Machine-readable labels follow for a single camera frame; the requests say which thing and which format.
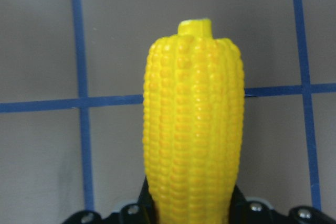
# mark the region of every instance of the gray surface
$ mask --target gray surface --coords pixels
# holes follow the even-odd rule
[[[242,51],[246,87],[300,83],[292,0],[82,0],[91,96],[142,93],[145,58],[180,21],[209,17]],[[303,0],[312,83],[335,82],[335,1]],[[75,98],[70,0],[0,0],[0,103]],[[314,95],[322,207],[336,218],[335,94]],[[311,204],[302,98],[247,99],[239,184],[286,213]],[[90,109],[96,208],[143,181],[140,105]],[[78,111],[0,114],[1,223],[82,209]]]
[[[83,209],[78,110],[0,114],[1,223],[61,223]]]
[[[144,180],[142,105],[92,108],[92,162],[96,210],[137,199]]]
[[[238,186],[287,215],[311,205],[302,97],[248,98]]]
[[[336,219],[336,94],[313,96],[323,211]]]
[[[336,0],[303,0],[312,83],[336,82]]]
[[[73,98],[70,0],[0,0],[0,102]]]
[[[209,17],[242,50],[247,87],[299,84],[292,0],[83,0],[91,96],[142,93],[148,49]]]

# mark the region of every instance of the screw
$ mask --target screw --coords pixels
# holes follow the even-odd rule
[[[93,219],[95,218],[94,216],[95,215],[93,213],[89,212],[81,218],[80,223],[88,224],[93,221]]]
[[[300,208],[298,211],[298,215],[302,219],[310,219],[311,213],[308,209]]]
[[[254,212],[261,212],[262,211],[262,205],[258,202],[252,202],[250,204],[250,208]]]
[[[139,206],[137,205],[132,205],[128,208],[127,213],[129,215],[135,215],[139,212]]]

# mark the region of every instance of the corn cob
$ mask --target corn cob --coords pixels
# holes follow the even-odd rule
[[[244,114],[244,72],[209,19],[180,23],[150,48],[143,148],[160,224],[228,223]]]

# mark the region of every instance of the grid line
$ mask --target grid line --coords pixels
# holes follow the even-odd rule
[[[81,0],[71,0],[73,28],[75,32],[78,97],[88,97],[88,80],[85,52],[85,38]],[[92,151],[90,139],[90,112],[88,107],[79,108],[80,140],[84,203],[86,210],[94,210]]]
[[[299,52],[300,73],[302,82],[304,124],[306,129],[306,142],[308,151],[308,166],[310,175],[310,191],[313,207],[321,210],[320,179],[316,150],[314,115],[312,107],[312,93],[309,73],[309,60],[307,51],[305,21],[302,0],[293,0],[295,26]]]
[[[336,92],[336,83],[312,84],[311,93]],[[302,94],[302,86],[277,86],[262,88],[246,88],[245,97],[274,97],[279,95]],[[48,110],[68,110],[77,108],[93,108],[103,106],[133,105],[142,103],[141,94],[112,95],[106,97],[87,97],[29,102],[0,103],[0,113],[18,113]]]

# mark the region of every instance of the black plastic mount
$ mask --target black plastic mount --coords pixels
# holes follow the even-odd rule
[[[288,216],[259,201],[247,201],[236,186],[230,205],[230,224],[336,224],[321,211],[308,206],[292,208]],[[145,180],[136,204],[124,206],[106,219],[94,211],[80,211],[62,224],[157,224],[155,207]]]

